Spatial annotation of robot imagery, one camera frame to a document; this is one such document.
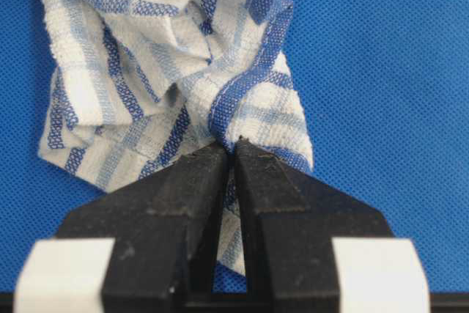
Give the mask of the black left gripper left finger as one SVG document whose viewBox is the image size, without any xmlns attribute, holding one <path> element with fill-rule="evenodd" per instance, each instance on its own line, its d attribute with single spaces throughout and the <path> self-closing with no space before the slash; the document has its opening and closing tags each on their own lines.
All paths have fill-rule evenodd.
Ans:
<svg viewBox="0 0 469 313">
<path fill-rule="evenodd" d="M 210 289 L 229 159 L 213 143 L 71 210 L 32 247 L 14 312 L 172 312 Z"/>
</svg>

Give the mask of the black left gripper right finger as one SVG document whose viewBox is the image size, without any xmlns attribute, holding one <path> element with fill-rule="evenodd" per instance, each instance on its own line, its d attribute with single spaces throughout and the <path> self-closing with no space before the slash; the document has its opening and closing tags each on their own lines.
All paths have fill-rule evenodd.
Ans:
<svg viewBox="0 0 469 313">
<path fill-rule="evenodd" d="M 240 140 L 247 290 L 274 312 L 428 312 L 413 242 L 377 209 Z"/>
</svg>

